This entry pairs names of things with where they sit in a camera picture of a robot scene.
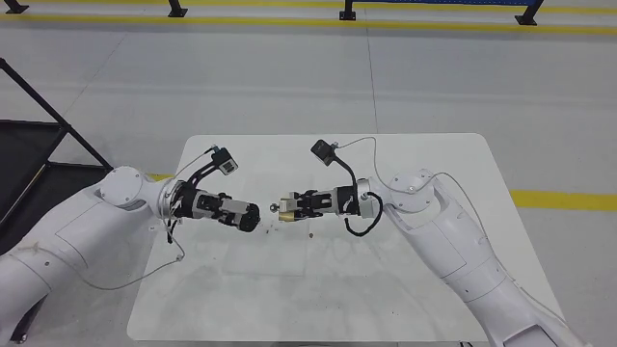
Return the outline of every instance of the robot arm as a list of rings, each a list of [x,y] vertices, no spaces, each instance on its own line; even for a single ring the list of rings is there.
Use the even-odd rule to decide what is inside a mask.
[[[197,188],[216,170],[227,175],[238,168],[226,149],[209,151],[212,161],[187,181],[155,182],[136,169],[120,167],[47,212],[0,256],[0,345],[36,302],[75,272],[91,268],[109,252],[111,240],[127,237],[145,223],[208,218],[246,232],[255,229],[260,220],[255,204]]]
[[[341,162],[335,146],[321,140],[311,151],[327,166]],[[422,226],[409,226],[399,214],[420,212],[431,203],[440,205],[440,213]],[[503,269],[484,231],[429,171],[399,173],[388,186],[371,177],[332,191],[292,193],[271,210],[279,211],[282,221],[323,213],[379,218],[383,210],[422,261],[467,305],[492,347],[590,346],[529,302]]]

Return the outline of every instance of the white table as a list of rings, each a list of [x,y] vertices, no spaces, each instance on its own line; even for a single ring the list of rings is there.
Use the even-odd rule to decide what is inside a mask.
[[[214,221],[176,229],[186,258],[142,282],[127,332],[136,340],[450,341],[486,340],[465,305],[424,266],[387,219],[362,239],[332,215],[280,223],[270,203],[287,191],[348,185],[310,152],[319,138],[348,143],[362,135],[195,136],[178,168],[212,144],[239,165],[200,188],[255,202],[261,224],[243,233]],[[474,201],[495,250],[526,289],[560,313],[495,159],[476,134],[377,135],[378,167],[387,180],[402,170],[453,174]],[[357,177],[374,175],[372,143],[338,155]],[[209,161],[188,168],[184,178]],[[471,212],[455,184],[443,183]],[[355,228],[369,224],[352,219]],[[165,233],[155,239],[147,271],[174,259]]]

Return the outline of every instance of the yellow floor line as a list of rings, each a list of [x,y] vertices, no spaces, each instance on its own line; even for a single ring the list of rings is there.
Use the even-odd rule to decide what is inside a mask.
[[[153,173],[149,176],[160,181],[173,175]],[[617,195],[511,190],[510,196],[519,208],[617,212]]]
[[[0,14],[0,21],[51,21],[77,23],[123,23],[123,24],[202,24],[202,25],[247,25],[247,26],[301,26],[336,28],[388,28],[403,30],[450,30],[507,32],[530,34],[582,34],[617,35],[617,27],[540,25],[537,27],[500,23],[422,22],[401,20],[357,20],[276,17],[166,17],[152,15],[89,15],[89,14]]]
[[[72,3],[72,4],[106,4],[106,5],[156,5],[169,6],[167,0],[18,0],[29,3]],[[281,0],[180,0],[183,6],[229,6],[229,7],[291,7],[291,8],[328,8],[342,9],[342,1],[281,1]],[[522,13],[525,6],[493,6],[466,4],[423,4],[423,3],[354,3],[355,9],[414,10],[414,11],[450,11],[450,12],[488,12],[488,13]],[[609,7],[570,7],[545,6],[540,13],[577,13],[577,14],[613,14],[617,8]]]

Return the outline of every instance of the black cable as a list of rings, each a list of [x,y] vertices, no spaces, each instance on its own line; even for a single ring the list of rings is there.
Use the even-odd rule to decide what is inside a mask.
[[[354,193],[352,195],[352,199],[353,199],[353,202],[355,203],[354,206],[357,209],[355,214],[360,215],[360,203],[358,202],[358,181],[356,180],[356,175],[354,174],[354,171],[351,169],[351,167],[349,165],[347,165],[345,163],[345,161],[341,160],[337,156],[335,156],[333,161],[338,163],[338,165],[340,165],[345,171],[347,171],[351,175],[351,181],[352,181],[352,185],[353,185],[353,188],[354,188]],[[367,192],[367,194],[369,196],[373,196],[375,199],[377,199],[377,202],[379,202],[379,213],[377,214],[377,216],[375,216],[375,220],[373,220],[371,225],[368,226],[368,228],[365,229],[362,232],[356,232],[353,229],[351,229],[351,227],[349,226],[349,219],[347,217],[345,217],[345,227],[347,228],[347,231],[349,233],[353,234],[356,237],[363,237],[368,232],[373,230],[373,228],[377,225],[377,223],[379,223],[379,220],[381,220],[382,213],[384,212],[384,202],[382,201],[382,199],[379,196],[377,196],[376,194],[374,194],[373,192]]]
[[[373,192],[366,192],[369,196],[374,197],[375,199],[377,199],[377,202],[379,202],[379,213],[377,213],[377,216],[375,216],[375,220],[373,220],[373,222],[371,223],[370,226],[368,226],[367,229],[365,229],[363,232],[356,232],[353,229],[351,229],[351,227],[349,227],[349,219],[347,217],[345,217],[345,227],[347,228],[347,231],[351,234],[353,234],[356,237],[363,237],[364,235],[366,235],[368,232],[370,232],[371,230],[373,230],[373,228],[377,225],[377,223],[379,223],[379,220],[381,220],[382,218],[382,213],[384,213],[384,202],[382,201],[382,198],[377,196],[376,194],[374,194]]]
[[[355,214],[360,214],[360,204],[358,203],[358,181],[356,181],[356,175],[354,174],[354,171],[352,171],[351,167],[349,165],[347,165],[345,163],[345,161],[341,160],[337,156],[335,156],[333,161],[338,163],[338,165],[340,165],[345,171],[347,171],[349,173],[349,175],[351,175],[351,182],[352,182],[352,185],[353,185],[353,188],[354,188],[354,193],[352,195],[352,199],[353,199],[353,202],[355,203],[356,209],[358,209],[358,211],[356,211],[354,213]]]
[[[186,182],[197,188],[197,185],[200,183],[200,181],[202,181],[207,175],[211,174],[216,170],[217,168],[214,166],[214,161],[210,161],[208,164],[204,165],[199,170],[194,172]]]
[[[175,229],[175,225],[177,224],[177,220],[174,220],[174,223],[172,224],[172,219],[170,219],[167,222],[167,227],[170,229],[169,232],[167,232],[167,242],[169,244],[173,244],[174,243],[174,239],[172,238],[172,236],[174,235],[174,229]]]

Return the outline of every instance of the gray floor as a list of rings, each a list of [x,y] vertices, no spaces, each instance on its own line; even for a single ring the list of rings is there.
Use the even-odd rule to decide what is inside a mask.
[[[617,193],[616,39],[2,27],[0,54],[115,165],[172,173],[195,134],[478,132],[511,189]],[[0,99],[2,119],[47,119],[5,76]],[[92,162],[73,142],[54,158]],[[615,214],[520,212],[566,318],[595,345],[614,345]],[[120,242],[104,261],[115,275],[91,278],[138,277],[150,246],[149,233]],[[136,293],[101,293],[79,282],[56,291],[29,343],[159,344],[126,335]]]

